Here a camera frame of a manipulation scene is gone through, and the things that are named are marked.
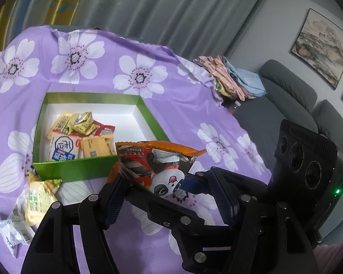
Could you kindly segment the orange panda snack bag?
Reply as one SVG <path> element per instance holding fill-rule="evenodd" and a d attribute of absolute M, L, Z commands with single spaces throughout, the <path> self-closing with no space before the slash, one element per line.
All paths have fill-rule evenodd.
<path fill-rule="evenodd" d="M 106 182 L 121 175 L 161 198 L 170 200 L 181 185 L 197 157 L 206 150 L 196 150 L 167 141 L 117 142 L 118 162 Z"/>

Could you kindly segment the white barcode snack packet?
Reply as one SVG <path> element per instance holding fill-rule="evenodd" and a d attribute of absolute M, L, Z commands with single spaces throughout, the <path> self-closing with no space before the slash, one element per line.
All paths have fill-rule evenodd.
<path fill-rule="evenodd" d="M 30 245 L 35 232 L 16 206 L 5 220 L 0 219 L 0 235 L 11 255 L 17 258 L 18 245 Z"/>

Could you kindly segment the framed landscape painting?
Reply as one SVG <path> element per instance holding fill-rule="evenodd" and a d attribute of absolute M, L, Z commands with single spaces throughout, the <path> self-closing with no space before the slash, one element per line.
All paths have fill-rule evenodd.
<path fill-rule="evenodd" d="M 310 8 L 291 53 L 336 89 L 343 74 L 343 29 Z"/>

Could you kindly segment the yellow snack wrapper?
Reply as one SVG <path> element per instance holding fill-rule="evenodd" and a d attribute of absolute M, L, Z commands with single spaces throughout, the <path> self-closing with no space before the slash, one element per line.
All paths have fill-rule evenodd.
<path fill-rule="evenodd" d="M 92 132 L 93 114 L 90 111 L 76 113 L 69 119 L 69 134 L 78 133 L 87 136 Z"/>

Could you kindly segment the white blue biscuit packet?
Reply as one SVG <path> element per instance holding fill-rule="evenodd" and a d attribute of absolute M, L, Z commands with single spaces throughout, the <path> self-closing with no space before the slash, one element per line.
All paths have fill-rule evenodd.
<path fill-rule="evenodd" d="M 82 137 L 53 131 L 47 161 L 68 161 L 78 159 Z"/>

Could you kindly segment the folded pink clothes pile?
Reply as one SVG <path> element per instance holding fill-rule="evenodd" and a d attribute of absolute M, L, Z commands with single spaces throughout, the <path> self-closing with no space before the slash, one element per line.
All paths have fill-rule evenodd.
<path fill-rule="evenodd" d="M 200 56 L 193 60 L 214 79 L 214 90 L 230 100 L 246 101 L 266 95 L 257 73 L 235 68 L 225 56 Z"/>

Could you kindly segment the yellow blue patterned curtain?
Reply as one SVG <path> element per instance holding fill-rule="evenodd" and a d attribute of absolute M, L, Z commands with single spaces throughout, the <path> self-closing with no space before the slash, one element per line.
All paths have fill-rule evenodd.
<path fill-rule="evenodd" d="M 68 29 L 79 4 L 80 0 L 6 0 L 0 6 L 0 51 L 29 27 Z"/>

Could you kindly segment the small yellow snack packet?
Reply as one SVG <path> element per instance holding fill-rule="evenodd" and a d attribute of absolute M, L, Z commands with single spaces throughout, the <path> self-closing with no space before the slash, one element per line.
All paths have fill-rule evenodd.
<path fill-rule="evenodd" d="M 71 113 L 61 113 L 61 115 L 56 119 L 52 128 L 46 135 L 46 140 L 50 140 L 53 131 L 58 131 L 63 134 L 71 134 L 72 129 L 70 127 L 70 118 L 72 117 Z"/>

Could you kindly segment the grey curtain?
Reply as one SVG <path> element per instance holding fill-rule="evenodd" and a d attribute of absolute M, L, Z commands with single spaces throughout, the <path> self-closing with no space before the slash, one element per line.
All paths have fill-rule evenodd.
<path fill-rule="evenodd" d="M 72 25 L 143 43 L 177 55 L 230 56 L 265 0 L 80 0 Z"/>

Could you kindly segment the grey sofa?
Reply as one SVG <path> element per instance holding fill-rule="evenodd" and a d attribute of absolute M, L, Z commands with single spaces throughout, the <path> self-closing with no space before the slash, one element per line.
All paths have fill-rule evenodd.
<path fill-rule="evenodd" d="M 319 129 L 317 94 L 295 73 L 270 59 L 258 79 L 265 95 L 244 101 L 233 116 L 271 172 L 268 184 L 315 242 L 343 193 L 343 148 Z"/>

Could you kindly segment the red snack packet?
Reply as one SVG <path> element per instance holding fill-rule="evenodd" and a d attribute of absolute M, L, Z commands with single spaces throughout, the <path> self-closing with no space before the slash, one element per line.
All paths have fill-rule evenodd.
<path fill-rule="evenodd" d="M 107 134 L 113 134 L 116 127 L 112 125 L 104 125 L 101 122 L 93 121 L 93 124 L 91 125 L 91 133 L 90 137 L 93 136 L 102 136 Z"/>

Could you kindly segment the green cardboard box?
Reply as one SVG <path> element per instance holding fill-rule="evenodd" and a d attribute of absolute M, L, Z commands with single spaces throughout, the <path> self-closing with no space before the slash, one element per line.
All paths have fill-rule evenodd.
<path fill-rule="evenodd" d="M 168 140 L 134 95 L 50 92 L 34 137 L 33 166 L 42 180 L 106 177 L 118 162 L 116 142 Z"/>

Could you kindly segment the orange yellow cracker packet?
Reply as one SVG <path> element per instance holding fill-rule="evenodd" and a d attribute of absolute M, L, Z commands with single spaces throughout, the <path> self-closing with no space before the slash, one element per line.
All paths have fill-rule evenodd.
<path fill-rule="evenodd" d="M 84 137 L 80 142 L 84 158 L 93 158 L 99 156 L 115 155 L 116 150 L 113 145 L 112 134 Z"/>

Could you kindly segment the pale yellow corn snack bag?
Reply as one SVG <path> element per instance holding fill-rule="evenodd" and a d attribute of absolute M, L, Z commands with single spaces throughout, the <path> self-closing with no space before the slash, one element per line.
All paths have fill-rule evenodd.
<path fill-rule="evenodd" d="M 28 173 L 28 193 L 26 196 L 25 220 L 28 226 L 37 226 L 50 206 L 57 201 L 56 192 L 61 179 L 41 181 L 33 172 Z"/>

